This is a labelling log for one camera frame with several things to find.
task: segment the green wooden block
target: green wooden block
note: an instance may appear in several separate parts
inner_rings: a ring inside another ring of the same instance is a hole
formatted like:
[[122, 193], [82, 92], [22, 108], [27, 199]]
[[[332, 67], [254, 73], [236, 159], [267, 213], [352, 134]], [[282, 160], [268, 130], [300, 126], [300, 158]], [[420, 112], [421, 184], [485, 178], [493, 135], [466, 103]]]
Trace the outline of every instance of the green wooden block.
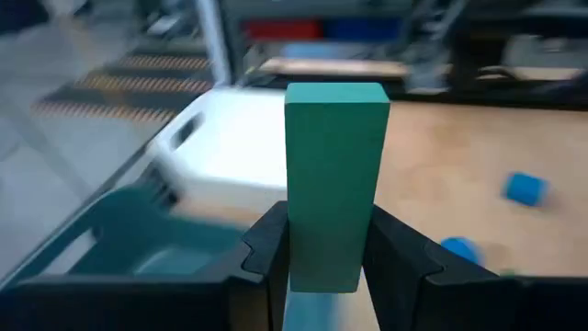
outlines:
[[357, 290], [390, 101], [376, 83], [286, 92], [292, 291]]

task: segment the wooden table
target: wooden table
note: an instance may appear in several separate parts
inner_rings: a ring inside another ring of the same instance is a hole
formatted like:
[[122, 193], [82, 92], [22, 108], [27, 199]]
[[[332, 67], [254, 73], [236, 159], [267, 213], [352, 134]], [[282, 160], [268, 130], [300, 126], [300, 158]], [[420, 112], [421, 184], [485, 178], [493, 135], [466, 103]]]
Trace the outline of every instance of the wooden table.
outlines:
[[[490, 270], [588, 276], [585, 169], [588, 113], [396, 102], [376, 203], [436, 241], [468, 237]], [[513, 171], [549, 182], [543, 207], [501, 196]], [[247, 225], [260, 216], [222, 201], [182, 200], [177, 210]], [[364, 280], [340, 303], [342, 330], [378, 329]]]

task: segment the white container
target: white container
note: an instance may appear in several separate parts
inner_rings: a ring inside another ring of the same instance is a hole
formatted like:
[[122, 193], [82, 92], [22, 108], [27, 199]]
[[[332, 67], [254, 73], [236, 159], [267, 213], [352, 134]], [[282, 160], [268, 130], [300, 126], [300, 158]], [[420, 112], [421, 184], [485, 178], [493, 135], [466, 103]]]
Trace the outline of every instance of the white container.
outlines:
[[148, 153], [182, 195], [263, 214], [287, 196], [284, 92], [214, 88], [172, 120]]

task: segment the hazard tape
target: hazard tape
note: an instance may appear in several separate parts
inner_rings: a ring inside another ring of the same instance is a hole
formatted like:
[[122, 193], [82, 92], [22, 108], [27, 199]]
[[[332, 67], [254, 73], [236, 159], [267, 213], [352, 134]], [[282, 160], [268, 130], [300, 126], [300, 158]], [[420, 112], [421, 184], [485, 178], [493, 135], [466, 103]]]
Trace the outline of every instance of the hazard tape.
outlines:
[[160, 122], [167, 122], [177, 114], [176, 111], [165, 108], [102, 106], [75, 102], [40, 102], [34, 106], [34, 110], [45, 116], [115, 118]]
[[134, 55], [119, 60], [119, 66], [130, 68], [200, 70], [210, 66], [210, 60], [196, 57]]
[[204, 93], [212, 88], [212, 83], [194, 79], [117, 77], [99, 74], [83, 78], [73, 83], [73, 87], [110, 91]]

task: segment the gray floor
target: gray floor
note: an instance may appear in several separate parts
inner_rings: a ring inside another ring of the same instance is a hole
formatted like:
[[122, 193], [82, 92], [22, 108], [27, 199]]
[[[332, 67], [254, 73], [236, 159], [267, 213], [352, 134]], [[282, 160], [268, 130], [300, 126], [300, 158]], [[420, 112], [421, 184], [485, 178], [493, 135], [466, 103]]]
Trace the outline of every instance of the gray floor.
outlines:
[[58, 226], [161, 123], [40, 117], [31, 104], [136, 42], [113, 21], [68, 21], [0, 38], [0, 120], [17, 149], [0, 158], [0, 276]]

